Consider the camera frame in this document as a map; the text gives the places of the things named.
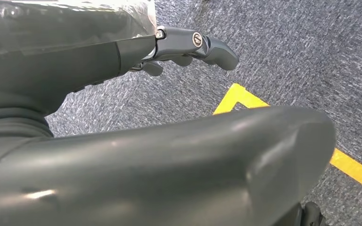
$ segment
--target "robotic arm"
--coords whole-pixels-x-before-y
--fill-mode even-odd
[[[0,226],[325,225],[315,204],[297,204],[335,145],[332,122],[313,110],[268,107],[53,138],[44,116],[72,91],[128,71],[158,76],[157,61],[233,70],[239,60],[220,40],[181,28],[107,41],[126,27],[95,23],[111,18],[106,5],[38,4],[0,1]],[[32,42],[51,28],[57,33]],[[74,32],[93,45],[45,48]]]

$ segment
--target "yellow floor marking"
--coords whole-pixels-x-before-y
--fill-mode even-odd
[[[234,83],[213,114],[230,112],[237,103],[241,103],[247,108],[269,106],[255,95],[246,91],[244,87]],[[335,148],[330,163],[362,184],[362,165],[348,155]]]

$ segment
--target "gray carpet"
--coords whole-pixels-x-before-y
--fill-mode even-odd
[[[160,77],[130,73],[88,87],[48,117],[56,136],[211,115],[236,82],[271,105],[325,111],[338,148],[362,163],[362,0],[159,0],[156,7],[160,24],[226,41],[240,56],[238,68],[163,63]],[[334,167],[307,200],[332,225],[362,226],[362,185]]]

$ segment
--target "robotic hand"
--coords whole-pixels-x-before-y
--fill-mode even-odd
[[[131,71],[142,70],[151,76],[159,76],[163,68],[156,61],[171,60],[179,66],[188,66],[193,58],[209,65],[218,65],[227,71],[234,70],[239,62],[234,51],[216,38],[194,30],[160,26],[156,32],[155,48]]]

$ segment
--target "metal screw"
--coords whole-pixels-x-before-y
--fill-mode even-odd
[[[162,39],[165,37],[165,33],[162,30],[158,30],[155,34],[157,39]]]
[[[192,42],[196,47],[202,46],[202,35],[200,35],[198,32],[193,33],[192,35]]]

